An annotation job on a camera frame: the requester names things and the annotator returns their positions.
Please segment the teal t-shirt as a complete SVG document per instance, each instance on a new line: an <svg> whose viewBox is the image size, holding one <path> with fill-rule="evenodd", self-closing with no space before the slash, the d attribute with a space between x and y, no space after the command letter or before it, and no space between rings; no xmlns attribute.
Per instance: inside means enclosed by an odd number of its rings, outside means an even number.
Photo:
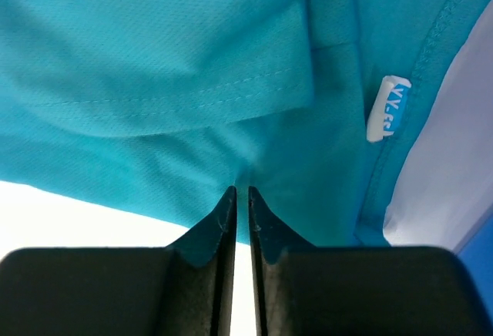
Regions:
<svg viewBox="0 0 493 336"><path fill-rule="evenodd" d="M256 187L320 246L492 212L492 0L1 0L1 178L192 226Z"/></svg>

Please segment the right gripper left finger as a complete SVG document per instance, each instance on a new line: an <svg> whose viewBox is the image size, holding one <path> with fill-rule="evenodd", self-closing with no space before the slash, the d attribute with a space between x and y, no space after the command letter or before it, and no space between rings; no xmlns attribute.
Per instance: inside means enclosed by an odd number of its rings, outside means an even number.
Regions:
<svg viewBox="0 0 493 336"><path fill-rule="evenodd" d="M228 335L236 190L165 247L25 248L1 262L3 335Z"/></svg>

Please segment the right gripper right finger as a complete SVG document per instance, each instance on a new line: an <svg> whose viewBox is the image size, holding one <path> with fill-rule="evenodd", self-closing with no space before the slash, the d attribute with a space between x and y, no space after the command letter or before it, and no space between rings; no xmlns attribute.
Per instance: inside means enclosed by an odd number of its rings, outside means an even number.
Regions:
<svg viewBox="0 0 493 336"><path fill-rule="evenodd" d="M463 263L440 247L317 247L249 190L259 335L490 335Z"/></svg>

